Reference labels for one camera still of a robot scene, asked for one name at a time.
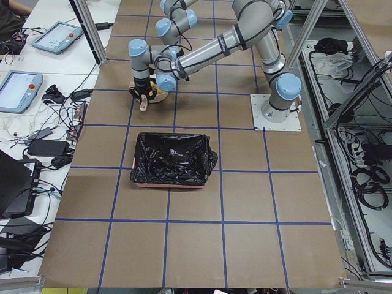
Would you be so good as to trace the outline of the blue teach pendant near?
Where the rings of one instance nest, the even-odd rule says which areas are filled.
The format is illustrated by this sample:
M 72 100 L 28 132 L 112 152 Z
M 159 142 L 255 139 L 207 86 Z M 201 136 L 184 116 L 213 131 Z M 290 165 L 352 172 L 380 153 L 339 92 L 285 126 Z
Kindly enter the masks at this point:
M 10 71 L 1 83 L 1 112 L 24 113 L 43 82 L 43 75 L 36 72 Z

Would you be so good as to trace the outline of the white crumpled cloth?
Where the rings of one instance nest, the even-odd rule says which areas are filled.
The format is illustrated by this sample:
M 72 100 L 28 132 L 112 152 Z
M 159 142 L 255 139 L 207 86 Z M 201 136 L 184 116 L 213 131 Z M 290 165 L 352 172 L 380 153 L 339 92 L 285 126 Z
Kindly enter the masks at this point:
M 344 53 L 327 55 L 315 66 L 315 71 L 320 75 L 330 75 L 332 78 L 342 78 L 347 69 L 353 64 L 353 57 Z

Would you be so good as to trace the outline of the pink bin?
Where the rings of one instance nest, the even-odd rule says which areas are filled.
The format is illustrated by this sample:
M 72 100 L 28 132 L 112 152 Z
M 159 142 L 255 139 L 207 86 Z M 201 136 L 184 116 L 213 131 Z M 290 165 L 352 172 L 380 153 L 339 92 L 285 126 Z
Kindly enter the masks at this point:
M 142 188 L 158 188 L 158 189 L 201 189 L 204 187 L 196 185 L 182 185 L 182 184 L 156 184 L 156 183 L 136 183 L 138 187 Z

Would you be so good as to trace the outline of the black cloth bundle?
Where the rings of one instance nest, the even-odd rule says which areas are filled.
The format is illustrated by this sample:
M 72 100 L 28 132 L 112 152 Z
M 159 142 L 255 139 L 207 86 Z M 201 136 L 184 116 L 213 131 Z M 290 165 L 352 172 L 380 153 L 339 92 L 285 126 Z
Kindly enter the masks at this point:
M 337 40 L 335 38 L 322 38 L 314 45 L 314 50 L 317 52 L 332 55 L 336 53 L 347 54 L 348 43 L 345 40 Z

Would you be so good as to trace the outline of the blue teach pendant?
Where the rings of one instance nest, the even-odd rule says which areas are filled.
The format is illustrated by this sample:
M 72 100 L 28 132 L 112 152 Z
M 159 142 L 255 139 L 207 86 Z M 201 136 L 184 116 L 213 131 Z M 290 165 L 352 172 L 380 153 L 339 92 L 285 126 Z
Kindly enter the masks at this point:
M 33 41 L 32 46 L 39 50 L 61 54 L 83 34 L 79 26 L 57 22 Z
M 1 83 L 1 112 L 24 113 L 43 82 L 43 75 L 36 72 L 10 71 Z

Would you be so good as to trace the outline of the blue teach pendant far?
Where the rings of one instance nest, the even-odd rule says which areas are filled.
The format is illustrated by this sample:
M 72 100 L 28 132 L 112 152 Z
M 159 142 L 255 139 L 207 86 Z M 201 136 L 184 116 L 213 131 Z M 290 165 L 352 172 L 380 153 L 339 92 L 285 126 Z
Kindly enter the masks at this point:
M 83 34 L 79 26 L 57 22 L 33 41 L 32 46 L 39 50 L 61 54 Z

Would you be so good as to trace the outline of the aluminium frame post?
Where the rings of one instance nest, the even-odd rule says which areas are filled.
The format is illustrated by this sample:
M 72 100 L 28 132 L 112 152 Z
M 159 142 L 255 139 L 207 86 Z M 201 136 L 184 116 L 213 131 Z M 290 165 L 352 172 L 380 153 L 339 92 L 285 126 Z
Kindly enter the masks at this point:
M 96 64 L 99 66 L 106 64 L 107 55 L 86 1 L 70 0 L 69 2 L 86 36 Z

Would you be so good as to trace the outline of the black laptop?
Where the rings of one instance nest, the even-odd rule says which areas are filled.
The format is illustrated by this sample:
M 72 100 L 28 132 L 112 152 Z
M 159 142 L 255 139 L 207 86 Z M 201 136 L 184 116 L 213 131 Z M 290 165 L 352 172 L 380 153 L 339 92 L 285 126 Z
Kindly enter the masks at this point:
M 40 177 L 37 159 L 16 160 L 1 152 L 1 219 L 32 213 Z

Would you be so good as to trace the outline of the beige plastic dustpan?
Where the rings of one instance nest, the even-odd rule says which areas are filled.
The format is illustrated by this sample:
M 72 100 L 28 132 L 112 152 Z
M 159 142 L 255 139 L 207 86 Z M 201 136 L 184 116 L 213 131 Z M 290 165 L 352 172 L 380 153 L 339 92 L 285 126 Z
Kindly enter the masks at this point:
M 134 100 L 140 103 L 139 110 L 144 112 L 150 104 L 156 104 L 166 99 L 168 92 L 161 90 L 153 81 L 150 82 L 150 91 L 142 94 L 133 80 L 129 83 L 129 92 Z

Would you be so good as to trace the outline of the black trash bag liner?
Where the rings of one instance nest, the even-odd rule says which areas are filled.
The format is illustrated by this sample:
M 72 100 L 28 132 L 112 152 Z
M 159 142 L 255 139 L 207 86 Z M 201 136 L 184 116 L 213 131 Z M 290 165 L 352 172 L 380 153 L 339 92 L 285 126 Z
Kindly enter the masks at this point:
M 140 132 L 130 180 L 205 185 L 218 160 L 209 140 L 205 134 Z

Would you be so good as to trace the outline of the black power adapter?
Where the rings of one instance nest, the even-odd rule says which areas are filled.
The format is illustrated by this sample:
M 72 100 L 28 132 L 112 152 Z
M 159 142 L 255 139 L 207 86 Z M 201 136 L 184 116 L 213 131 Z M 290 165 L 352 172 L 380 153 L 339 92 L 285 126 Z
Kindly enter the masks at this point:
M 32 156 L 56 157 L 65 155 L 69 147 L 66 141 L 34 140 L 29 145 L 27 153 Z

